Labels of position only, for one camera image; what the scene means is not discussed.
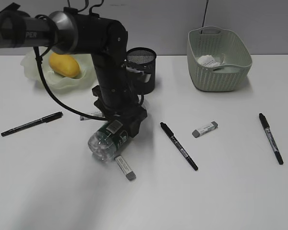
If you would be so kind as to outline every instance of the yellow mango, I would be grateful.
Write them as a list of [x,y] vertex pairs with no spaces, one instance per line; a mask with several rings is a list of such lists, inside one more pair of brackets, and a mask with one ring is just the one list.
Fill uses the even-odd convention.
[[70,55],[52,53],[49,65],[53,71],[67,78],[74,78],[80,73],[78,62]]

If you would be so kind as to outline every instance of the black cable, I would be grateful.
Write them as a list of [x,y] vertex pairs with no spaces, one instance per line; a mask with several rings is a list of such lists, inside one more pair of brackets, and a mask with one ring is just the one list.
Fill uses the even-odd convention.
[[202,27],[204,27],[204,24],[205,24],[205,18],[206,18],[206,13],[207,13],[207,8],[208,8],[208,2],[209,2],[209,0],[206,0],[206,7],[205,7],[205,13],[204,13],[204,18],[203,18]]
[[80,111],[77,111],[73,108],[70,108],[68,107],[67,105],[65,105],[64,103],[62,103],[53,93],[52,91],[50,90],[49,86],[47,85],[47,82],[46,82],[46,79],[44,77],[44,73],[43,73],[43,68],[42,68],[42,57],[39,55],[39,50],[38,50],[38,47],[33,47],[34,49],[34,52],[35,52],[35,55],[36,55],[36,64],[37,64],[37,69],[38,69],[38,73],[39,73],[39,76],[42,80],[42,83],[43,83],[43,86],[45,87],[47,93],[49,94],[49,96],[56,102],[58,103],[60,106],[62,106],[64,109],[67,109],[75,114],[78,114],[80,116],[84,116],[84,117],[87,117],[87,118],[90,118],[90,119],[93,119],[93,120],[99,120],[99,121],[107,121],[107,119],[105,119],[104,117],[98,117],[98,116],[91,116],[91,115],[88,115],[88,114],[84,114]]
[[94,8],[94,7],[101,7],[101,6],[104,4],[104,1],[105,1],[105,0],[101,0],[101,3],[100,3],[100,4],[91,6],[91,7],[90,7],[90,10],[89,10],[89,14],[90,14],[90,15],[93,14],[93,8]]
[[78,13],[84,11],[88,7],[88,4],[89,4],[88,0],[85,0],[85,7],[81,10],[78,10]]

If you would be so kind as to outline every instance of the basket handle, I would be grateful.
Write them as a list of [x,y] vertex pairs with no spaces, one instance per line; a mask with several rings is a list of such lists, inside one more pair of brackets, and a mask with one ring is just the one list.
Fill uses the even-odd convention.
[[223,29],[216,27],[216,26],[205,26],[197,30],[199,34],[206,34],[206,35],[216,35],[222,33]]
[[231,64],[226,64],[226,65],[220,65],[212,68],[208,68],[211,72],[214,72],[218,69],[224,69],[222,73],[238,73],[240,70],[245,69],[244,67],[237,66],[237,65],[231,65]]

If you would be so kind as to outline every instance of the woven plastic basket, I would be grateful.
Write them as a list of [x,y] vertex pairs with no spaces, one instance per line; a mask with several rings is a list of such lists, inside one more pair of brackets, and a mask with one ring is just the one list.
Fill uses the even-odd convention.
[[[187,55],[194,86],[206,92],[235,90],[252,66],[251,55],[238,35],[215,26],[189,32]],[[212,55],[224,63],[218,67],[202,66],[197,59],[203,55]]]

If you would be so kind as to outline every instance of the green bottle label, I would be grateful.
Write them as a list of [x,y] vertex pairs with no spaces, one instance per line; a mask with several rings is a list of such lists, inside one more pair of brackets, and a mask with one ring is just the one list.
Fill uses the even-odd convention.
[[106,134],[108,138],[112,139],[117,150],[128,140],[129,137],[123,124],[118,120],[105,123],[98,131]]

